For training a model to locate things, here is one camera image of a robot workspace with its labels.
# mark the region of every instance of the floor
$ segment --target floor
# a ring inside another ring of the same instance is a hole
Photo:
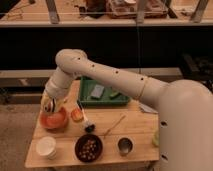
[[[25,157],[39,112],[39,104],[0,105],[0,170],[45,171],[26,169]],[[87,171],[143,171],[142,163],[88,166]],[[59,168],[60,171],[84,171],[85,167]]]

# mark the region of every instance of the wooden tabletop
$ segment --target wooden tabletop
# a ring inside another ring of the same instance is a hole
[[[171,9],[178,16],[177,19],[172,18],[155,18],[155,19],[145,19],[145,24],[178,24],[180,22],[187,23],[189,22],[190,17],[184,16],[181,14],[181,11],[178,10],[180,8],[186,8],[188,6],[196,7],[198,0],[172,0]],[[59,24],[67,24],[67,22],[71,25],[131,25],[135,26],[135,21],[131,19],[111,19],[107,15],[103,15],[98,19],[94,19],[91,17],[81,17],[79,14],[79,9],[75,7],[85,6],[84,0],[55,0],[55,4],[57,7],[57,12],[59,14],[60,22]],[[213,19],[213,0],[209,0],[208,6],[205,10],[203,19]],[[49,12],[47,9],[45,0],[36,0],[35,4],[29,5],[28,0],[21,0],[8,14],[6,14],[0,21],[0,24],[7,23],[16,23],[26,24],[25,22],[30,22],[31,24],[36,24],[36,22],[41,23],[50,23]]]
[[[171,9],[176,13],[179,19],[188,20],[190,16],[181,14],[183,9],[195,9],[199,0],[173,0]],[[213,0],[209,0],[206,10],[203,14],[203,19],[213,19]]]
[[[68,101],[64,105],[69,113],[76,105],[79,84],[79,81],[74,81]],[[101,156],[90,164],[158,160],[158,148],[152,144],[153,135],[158,127],[158,117],[155,114],[142,113],[137,101],[131,100],[126,106],[120,107],[86,108],[85,113],[89,120],[95,123],[94,134],[98,135],[103,143]],[[126,117],[104,138],[103,134],[122,116]],[[40,123],[37,122],[25,166],[36,168],[86,165],[79,161],[74,153],[75,143],[84,134],[82,124],[74,123],[71,119],[69,119],[68,127],[65,130],[54,133],[43,129]],[[44,159],[35,151],[36,143],[44,136],[56,138],[57,154],[53,160]],[[117,148],[118,140],[121,137],[128,137],[133,141],[133,150],[126,157],[121,157]]]

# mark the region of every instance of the paper cup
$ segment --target paper cup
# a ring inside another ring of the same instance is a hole
[[[36,144],[36,152],[39,156],[53,159],[56,154],[56,140],[53,137],[43,137]]]

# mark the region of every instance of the green tray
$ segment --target green tray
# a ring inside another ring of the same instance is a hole
[[[126,105],[130,101],[129,97],[122,94],[111,99],[109,96],[112,93],[112,89],[108,87],[105,87],[100,99],[92,98],[90,93],[96,84],[99,83],[95,80],[92,80],[88,77],[81,77],[78,100],[80,100],[83,106]]]

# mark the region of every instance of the orange container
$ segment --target orange container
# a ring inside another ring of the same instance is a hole
[[[66,127],[69,119],[66,109],[62,107],[59,112],[53,113],[50,116],[41,113],[39,121],[41,126],[45,129],[58,129]]]

